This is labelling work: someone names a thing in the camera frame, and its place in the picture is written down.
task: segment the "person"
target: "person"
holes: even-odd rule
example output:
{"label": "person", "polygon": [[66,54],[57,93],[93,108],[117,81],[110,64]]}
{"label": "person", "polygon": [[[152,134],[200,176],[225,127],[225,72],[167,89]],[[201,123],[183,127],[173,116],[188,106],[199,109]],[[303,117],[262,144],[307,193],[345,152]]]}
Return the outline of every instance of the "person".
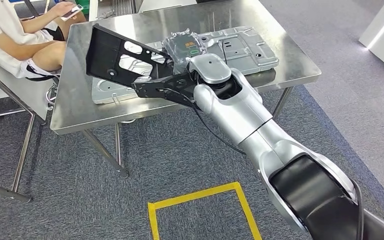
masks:
{"label": "person", "polygon": [[[62,1],[39,17],[21,20],[9,0],[0,0],[0,66],[16,78],[38,81],[57,76],[70,26],[86,22],[82,12],[65,22],[60,18],[74,6]],[[57,25],[54,30],[47,28],[52,24]]]}

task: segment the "stainless steel table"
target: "stainless steel table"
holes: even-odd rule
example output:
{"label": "stainless steel table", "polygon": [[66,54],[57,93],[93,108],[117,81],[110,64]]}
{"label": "stainless steel table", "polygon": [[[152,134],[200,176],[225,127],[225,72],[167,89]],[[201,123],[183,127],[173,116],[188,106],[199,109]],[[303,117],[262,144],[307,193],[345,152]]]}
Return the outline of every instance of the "stainless steel table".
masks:
{"label": "stainless steel table", "polygon": [[274,79],[268,77],[266,72],[246,78],[259,92],[285,89],[273,114],[275,117],[294,86],[314,82],[321,74],[320,69],[258,0],[213,1],[73,25],[68,37],[50,128],[60,135],[83,131],[96,149],[124,176],[127,176],[127,171],[120,166],[120,143],[116,143],[116,160],[89,129],[115,124],[116,138],[119,139],[119,122],[184,107],[164,99],[150,98],[94,104],[91,99],[92,77],[86,75],[85,58],[95,23],[142,43],[161,41],[171,32],[187,28],[205,33],[238,26],[254,27],[280,62],[275,68]]}

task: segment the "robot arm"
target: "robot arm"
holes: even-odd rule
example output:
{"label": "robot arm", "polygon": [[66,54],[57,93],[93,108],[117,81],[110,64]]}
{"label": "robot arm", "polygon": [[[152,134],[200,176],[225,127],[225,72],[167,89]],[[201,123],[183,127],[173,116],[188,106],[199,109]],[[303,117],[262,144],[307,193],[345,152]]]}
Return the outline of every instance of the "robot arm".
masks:
{"label": "robot arm", "polygon": [[[141,46],[142,51],[128,51],[125,42]],[[154,54],[163,56],[164,63],[154,61]],[[150,76],[121,68],[123,55],[152,65]],[[314,240],[353,240],[361,233],[357,239],[384,240],[384,221],[361,208],[357,184],[277,125],[239,70],[208,53],[190,58],[187,72],[173,75],[170,59],[162,51],[95,25],[86,72],[131,87],[141,98],[163,98],[210,115],[245,151],[280,214]]]}
{"label": "robot arm", "polygon": [[[223,76],[214,73],[218,69],[231,72],[229,79],[240,85],[226,99],[212,88],[212,76]],[[286,221],[297,230],[308,231],[314,240],[356,239],[359,206],[352,180],[327,157],[311,151],[277,125],[244,75],[228,69],[218,56],[196,56],[190,60],[189,70],[198,72],[203,80],[193,91],[196,104],[245,151]],[[384,240],[384,221],[367,210],[363,215],[363,239]]]}

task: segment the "bare leg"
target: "bare leg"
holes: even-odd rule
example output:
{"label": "bare leg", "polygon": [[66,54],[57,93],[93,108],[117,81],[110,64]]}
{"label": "bare leg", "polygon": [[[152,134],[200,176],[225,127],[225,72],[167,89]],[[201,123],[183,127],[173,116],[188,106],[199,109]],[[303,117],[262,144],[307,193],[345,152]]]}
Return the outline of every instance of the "bare leg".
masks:
{"label": "bare leg", "polygon": [[69,30],[71,25],[87,22],[85,15],[83,15],[83,12],[77,13],[73,18],[70,18],[67,21],[63,21],[61,20],[61,18],[58,17],[54,20],[58,27],[61,29],[65,40],[67,40],[69,37]]}
{"label": "bare leg", "polygon": [[66,42],[57,41],[36,52],[32,60],[39,68],[51,72],[61,69],[66,54]]}

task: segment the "yellow floor marking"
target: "yellow floor marking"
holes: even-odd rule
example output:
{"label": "yellow floor marking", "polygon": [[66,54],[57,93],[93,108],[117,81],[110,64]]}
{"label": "yellow floor marking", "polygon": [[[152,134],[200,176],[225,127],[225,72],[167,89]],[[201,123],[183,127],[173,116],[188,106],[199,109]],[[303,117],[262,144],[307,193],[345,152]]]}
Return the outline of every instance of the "yellow floor marking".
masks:
{"label": "yellow floor marking", "polygon": [[192,192],[189,194],[169,198],[162,201],[157,201],[155,203],[148,202],[148,212],[149,212],[149,223],[152,230],[153,240],[160,240],[160,234],[158,233],[158,224],[157,224],[157,209],[162,209],[170,207],[176,204],[185,203],[188,201],[208,197],[215,194],[224,193],[230,190],[235,190],[236,195],[239,198],[240,205],[242,210],[245,213],[246,220],[248,221],[249,228],[251,229],[252,236],[255,240],[262,240],[260,232],[257,228],[256,221],[254,220],[253,213],[251,212],[250,206],[248,205],[247,199],[245,198],[244,191],[242,190],[239,182],[231,182],[221,186],[216,186],[201,191]]}

